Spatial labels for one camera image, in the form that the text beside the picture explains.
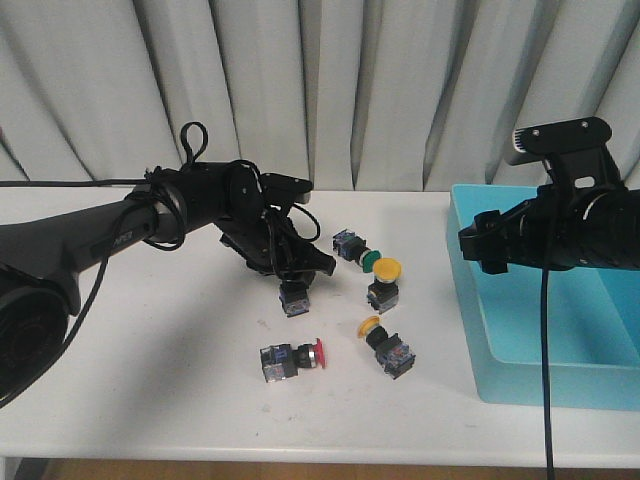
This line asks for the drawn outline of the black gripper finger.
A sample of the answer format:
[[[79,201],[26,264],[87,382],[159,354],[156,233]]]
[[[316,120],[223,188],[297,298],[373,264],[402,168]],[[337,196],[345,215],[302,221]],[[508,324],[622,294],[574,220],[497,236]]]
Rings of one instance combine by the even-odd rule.
[[[320,251],[312,243],[295,242],[291,253],[292,259],[287,261],[288,272],[321,272],[331,276],[336,268],[334,257]]]
[[[315,276],[314,270],[280,271],[278,274],[281,287],[285,290],[306,290],[311,286]]]

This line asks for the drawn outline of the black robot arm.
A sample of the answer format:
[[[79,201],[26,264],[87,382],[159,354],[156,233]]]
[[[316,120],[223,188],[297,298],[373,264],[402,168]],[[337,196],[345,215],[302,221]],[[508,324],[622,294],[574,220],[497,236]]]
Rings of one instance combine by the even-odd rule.
[[[331,274],[334,259],[300,236],[289,217],[311,182],[261,173],[246,160],[190,162],[148,173],[123,200],[1,229],[1,400],[38,380],[76,336],[92,296],[79,275],[104,273],[109,259],[139,242],[164,251],[207,225],[247,266],[285,286]]]
[[[361,228],[379,248],[403,247],[424,265],[437,255],[424,232],[437,223],[436,208],[453,217],[456,257],[482,272],[503,274],[512,265],[568,271],[639,267],[639,193],[625,187],[592,187],[562,193],[553,185],[511,187],[455,185],[447,193],[322,192],[309,206],[291,203],[316,232],[303,236],[281,211],[272,236],[277,272],[292,276],[336,268],[332,236]]]

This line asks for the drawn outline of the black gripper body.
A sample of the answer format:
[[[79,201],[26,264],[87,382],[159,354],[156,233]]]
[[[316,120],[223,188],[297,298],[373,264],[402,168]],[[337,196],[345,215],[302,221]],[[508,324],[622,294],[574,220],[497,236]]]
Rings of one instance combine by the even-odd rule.
[[[278,277],[280,271],[287,271],[291,247],[302,242],[292,221],[275,210],[268,210],[255,223],[222,217],[219,229],[223,232],[220,242],[238,253],[248,268],[264,276]]]
[[[474,216],[470,226],[458,232],[465,260],[476,261],[490,275],[508,272],[508,265],[540,267],[540,252],[524,233],[532,200],[525,200],[501,213],[489,210]]]

